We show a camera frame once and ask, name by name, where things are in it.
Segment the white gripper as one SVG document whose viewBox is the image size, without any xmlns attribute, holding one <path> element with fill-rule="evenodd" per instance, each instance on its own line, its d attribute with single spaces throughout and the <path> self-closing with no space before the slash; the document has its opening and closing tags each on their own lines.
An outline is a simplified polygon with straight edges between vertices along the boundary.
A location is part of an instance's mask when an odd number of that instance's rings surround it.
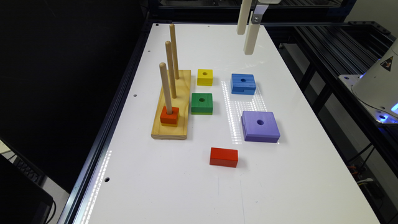
<svg viewBox="0 0 398 224">
<path fill-rule="evenodd" d="M 255 18 L 254 15 L 263 15 L 267 8 L 272 4 L 279 4 L 281 0 L 257 0 L 256 6 L 254 8 L 254 14 L 251 13 L 251 20 L 248 24 L 248 29 L 246 33 L 245 43 L 244 43 L 244 54 L 252 55 L 254 52 L 254 48 L 256 46 L 256 40 L 259 33 L 260 24 L 253 24 L 252 20 Z M 242 0 L 237 29 L 236 32 L 238 35 L 243 35 L 246 30 L 249 12 L 251 8 L 251 0 Z"/>
</svg>

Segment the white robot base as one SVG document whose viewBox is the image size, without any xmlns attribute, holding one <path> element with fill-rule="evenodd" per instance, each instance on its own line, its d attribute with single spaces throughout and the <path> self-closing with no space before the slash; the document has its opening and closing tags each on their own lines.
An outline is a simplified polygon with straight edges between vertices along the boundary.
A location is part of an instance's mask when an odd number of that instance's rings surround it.
<svg viewBox="0 0 398 224">
<path fill-rule="evenodd" d="M 364 74 L 339 79 L 377 124 L 397 124 L 397 42 Z"/>
</svg>

